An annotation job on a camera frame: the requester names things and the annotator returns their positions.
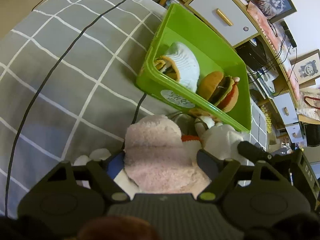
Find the cat poster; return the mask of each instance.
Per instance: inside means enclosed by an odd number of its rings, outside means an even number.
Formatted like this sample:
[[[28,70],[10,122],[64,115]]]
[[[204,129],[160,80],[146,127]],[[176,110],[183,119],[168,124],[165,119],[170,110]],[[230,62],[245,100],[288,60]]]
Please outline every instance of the cat poster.
[[[291,62],[299,85],[320,76],[320,51],[315,50]]]
[[[296,8],[294,7],[291,0],[251,0],[270,20],[270,22],[274,23],[284,17],[296,12]]]

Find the red hair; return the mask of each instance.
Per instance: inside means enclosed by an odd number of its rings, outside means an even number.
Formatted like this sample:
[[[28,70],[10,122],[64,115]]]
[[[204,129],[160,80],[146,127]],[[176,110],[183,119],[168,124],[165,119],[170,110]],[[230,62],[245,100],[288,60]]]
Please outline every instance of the red hair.
[[[135,217],[101,217],[79,231],[78,240],[160,240],[156,230]]]

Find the label sticker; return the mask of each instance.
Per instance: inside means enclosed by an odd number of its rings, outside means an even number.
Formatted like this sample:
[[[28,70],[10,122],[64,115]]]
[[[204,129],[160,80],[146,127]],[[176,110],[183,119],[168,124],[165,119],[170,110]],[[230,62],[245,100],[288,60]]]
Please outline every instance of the label sticker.
[[[161,95],[167,99],[169,102],[181,106],[184,108],[194,108],[195,104],[191,103],[189,100],[183,98],[182,96],[177,95],[175,92],[171,90],[162,90]]]

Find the white fluffy fabric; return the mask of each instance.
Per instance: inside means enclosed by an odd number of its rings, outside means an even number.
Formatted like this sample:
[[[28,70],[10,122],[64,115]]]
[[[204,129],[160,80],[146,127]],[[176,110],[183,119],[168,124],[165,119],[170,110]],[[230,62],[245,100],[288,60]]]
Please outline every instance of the white fluffy fabric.
[[[165,116],[146,117],[128,128],[124,165],[146,193],[197,196],[210,182],[185,151],[179,127]]]
[[[207,130],[201,120],[207,125],[208,129],[215,125],[215,121],[210,116],[201,115],[195,119],[195,129],[199,137]]]
[[[183,43],[174,42],[164,56],[170,58],[175,63],[180,73],[180,80],[178,83],[195,93],[197,90],[200,68],[196,56],[192,51]],[[170,66],[171,63],[166,61],[166,65],[161,72],[164,72]]]
[[[243,137],[231,125],[213,126],[205,131],[200,138],[203,149],[214,157],[220,160],[231,158],[239,161],[242,165],[247,165],[248,159],[241,156],[237,149],[238,144],[243,141]]]

